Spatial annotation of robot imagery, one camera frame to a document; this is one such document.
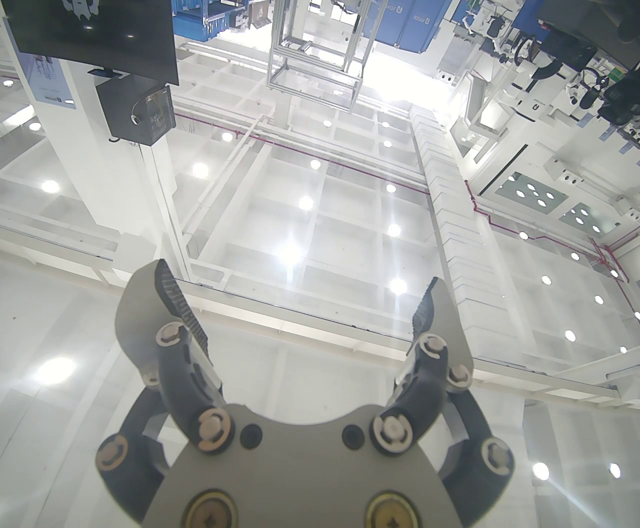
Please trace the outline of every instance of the blue sign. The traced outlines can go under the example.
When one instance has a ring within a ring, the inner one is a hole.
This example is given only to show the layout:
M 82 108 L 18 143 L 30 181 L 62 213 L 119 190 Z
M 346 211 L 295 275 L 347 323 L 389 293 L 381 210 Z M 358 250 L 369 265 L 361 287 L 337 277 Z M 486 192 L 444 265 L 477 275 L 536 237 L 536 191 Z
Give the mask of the blue sign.
M 7 19 L 3 19 L 11 44 L 18 56 L 18 62 L 27 78 L 27 84 L 33 92 L 33 97 L 38 102 L 46 102 L 63 106 L 64 108 L 76 108 L 76 105 L 69 90 L 69 85 L 65 79 L 60 66 L 60 60 L 44 55 L 31 55 L 22 53 L 15 45 L 13 33 L 9 27 Z

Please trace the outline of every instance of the bright light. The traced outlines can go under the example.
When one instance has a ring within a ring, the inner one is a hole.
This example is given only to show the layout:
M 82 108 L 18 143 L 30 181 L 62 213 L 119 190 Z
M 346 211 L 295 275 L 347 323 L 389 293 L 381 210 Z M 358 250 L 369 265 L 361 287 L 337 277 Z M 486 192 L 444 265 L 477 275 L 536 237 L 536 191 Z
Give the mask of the bright light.
M 302 251 L 300 251 L 300 248 L 293 242 L 288 242 L 282 246 L 278 252 L 278 257 L 282 264 L 288 268 L 292 268 L 302 260 Z
M 389 283 L 389 289 L 396 295 L 406 292 L 406 282 L 401 278 L 395 278 Z
M 533 465 L 533 474 L 541 481 L 547 480 L 549 478 L 549 468 L 547 464 L 544 462 L 536 462 Z
M 53 358 L 44 363 L 35 374 L 42 385 L 55 385 L 65 381 L 76 369 L 76 364 L 68 358 Z
M 193 177 L 199 180 L 204 180 L 209 176 L 209 167 L 204 163 L 193 164 Z
M 11 117 L 6 119 L 6 123 L 10 127 L 19 127 L 20 125 L 24 125 L 29 119 L 36 115 L 33 106 L 29 105 L 26 108 L 16 112 Z
M 303 211 L 311 211 L 314 207 L 314 201 L 309 196 L 303 196 L 298 202 L 298 207 Z
M 387 229 L 387 234 L 390 237 L 397 237 L 400 236 L 400 226 L 397 223 L 393 223 L 389 226 L 389 229 Z
M 609 464 L 609 472 L 613 475 L 613 478 L 615 479 L 619 479 L 620 475 L 622 475 L 622 473 L 620 472 L 620 466 L 618 466 L 618 464 L 615 464 L 613 462 Z
M 42 184 L 42 190 L 50 194 L 57 193 L 60 190 L 60 185 L 56 181 L 47 180 Z

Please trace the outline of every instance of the screw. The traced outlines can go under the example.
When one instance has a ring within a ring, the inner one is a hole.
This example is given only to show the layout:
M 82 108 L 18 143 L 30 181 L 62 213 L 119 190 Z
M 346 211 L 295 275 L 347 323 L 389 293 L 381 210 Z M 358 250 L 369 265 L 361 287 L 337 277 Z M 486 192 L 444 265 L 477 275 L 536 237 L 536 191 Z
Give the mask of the screw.
M 200 438 L 215 440 L 222 434 L 222 421 L 217 416 L 210 416 L 200 424 Z
M 395 416 L 387 416 L 382 424 L 382 435 L 388 442 L 401 442 L 406 431 Z
M 180 339 L 180 321 L 172 321 L 164 325 L 156 334 L 156 342 L 160 346 L 175 345 Z
M 450 367 L 448 378 L 452 385 L 459 388 L 467 388 L 472 382 L 469 370 L 464 365 Z

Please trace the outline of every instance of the ceiling light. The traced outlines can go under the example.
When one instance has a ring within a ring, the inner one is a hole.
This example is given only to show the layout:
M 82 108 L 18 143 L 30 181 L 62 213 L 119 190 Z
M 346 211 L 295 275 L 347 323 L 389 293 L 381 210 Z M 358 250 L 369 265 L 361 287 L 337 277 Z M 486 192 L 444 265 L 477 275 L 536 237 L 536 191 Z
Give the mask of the ceiling light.
M 280 262 L 287 266 L 288 268 L 292 268 L 297 263 L 302 260 L 302 252 L 300 248 L 294 244 L 293 242 L 288 242 L 278 252 L 278 257 L 280 258 Z
M 549 468 L 547 464 L 544 462 L 536 462 L 533 465 L 533 474 L 541 481 L 547 480 L 549 478 Z
M 406 292 L 406 282 L 401 278 L 395 278 L 389 283 L 389 289 L 396 295 Z
M 303 196 L 302 198 L 300 198 L 300 201 L 298 202 L 298 207 L 303 211 L 311 211 L 311 209 L 313 209 L 313 206 L 314 206 L 314 201 L 308 196 Z
M 613 478 L 615 479 L 619 479 L 620 475 L 622 475 L 622 473 L 620 472 L 620 466 L 618 466 L 618 464 L 615 464 L 613 462 L 609 464 L 609 472 L 613 475 Z
M 204 163 L 194 163 L 192 174 L 194 178 L 204 180 L 209 175 L 209 167 Z
M 387 233 L 390 237 L 400 236 L 400 226 L 397 223 L 391 224 L 389 229 L 387 229 Z
M 71 376 L 75 368 L 76 364 L 68 358 L 53 358 L 38 369 L 35 379 L 43 385 L 55 385 Z
M 42 190 L 50 194 L 57 193 L 60 190 L 60 185 L 53 180 L 47 180 L 42 184 Z

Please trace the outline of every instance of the television screen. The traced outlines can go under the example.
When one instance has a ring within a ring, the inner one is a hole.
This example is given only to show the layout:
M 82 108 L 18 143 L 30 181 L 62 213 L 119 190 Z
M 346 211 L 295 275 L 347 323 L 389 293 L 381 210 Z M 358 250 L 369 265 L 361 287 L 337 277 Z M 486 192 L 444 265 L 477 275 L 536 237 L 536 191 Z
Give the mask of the television screen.
M 178 84 L 171 0 L 2 0 L 18 49 Z

